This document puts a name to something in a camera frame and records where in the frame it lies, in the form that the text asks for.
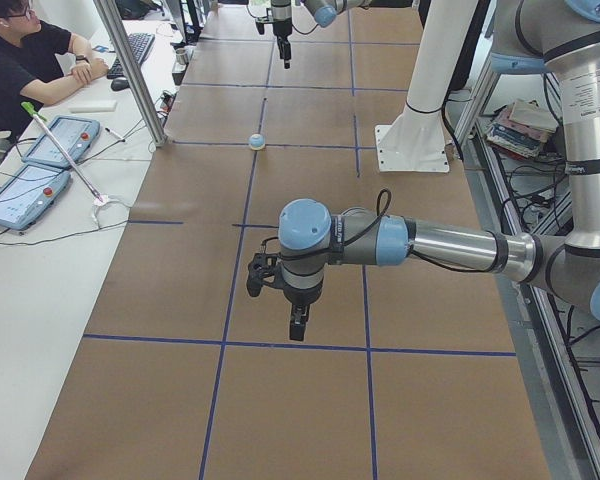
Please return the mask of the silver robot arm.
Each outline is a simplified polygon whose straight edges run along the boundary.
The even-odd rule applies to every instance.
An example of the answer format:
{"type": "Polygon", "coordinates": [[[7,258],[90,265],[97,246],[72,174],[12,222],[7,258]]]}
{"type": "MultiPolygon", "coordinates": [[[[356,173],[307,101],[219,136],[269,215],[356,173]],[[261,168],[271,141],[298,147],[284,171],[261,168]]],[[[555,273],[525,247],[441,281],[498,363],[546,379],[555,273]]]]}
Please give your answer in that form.
{"type": "MultiPolygon", "coordinates": [[[[301,1],[301,4],[309,12],[317,26],[326,28],[335,21],[339,14],[353,8],[371,7],[373,2],[310,0],[301,1]]],[[[279,57],[285,69],[291,67],[292,50],[289,37],[294,30],[292,15],[292,1],[273,0],[267,9],[266,22],[272,25],[279,57]]]]}
{"type": "Polygon", "coordinates": [[[291,339],[304,337],[326,265],[398,265],[409,256],[501,273],[600,321],[600,1],[501,1],[492,52],[540,61],[559,81],[572,231],[506,236],[385,212],[333,215],[317,201],[293,201],[280,214],[276,268],[291,339]]]}

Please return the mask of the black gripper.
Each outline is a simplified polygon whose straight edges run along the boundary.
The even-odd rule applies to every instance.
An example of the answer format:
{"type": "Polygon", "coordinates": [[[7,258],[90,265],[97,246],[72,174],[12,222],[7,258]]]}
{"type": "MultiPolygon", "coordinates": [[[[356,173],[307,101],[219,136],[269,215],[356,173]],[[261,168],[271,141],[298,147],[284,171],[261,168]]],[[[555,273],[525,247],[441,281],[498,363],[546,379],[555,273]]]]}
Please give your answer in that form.
{"type": "Polygon", "coordinates": [[[273,33],[276,36],[279,58],[285,70],[291,68],[291,44],[288,37],[292,34],[292,6],[290,0],[272,0],[271,15],[273,33]]]}
{"type": "Polygon", "coordinates": [[[316,302],[322,293],[324,268],[309,273],[298,273],[284,265],[281,273],[284,295],[292,303],[289,339],[303,342],[310,315],[309,305],[316,302]]]}

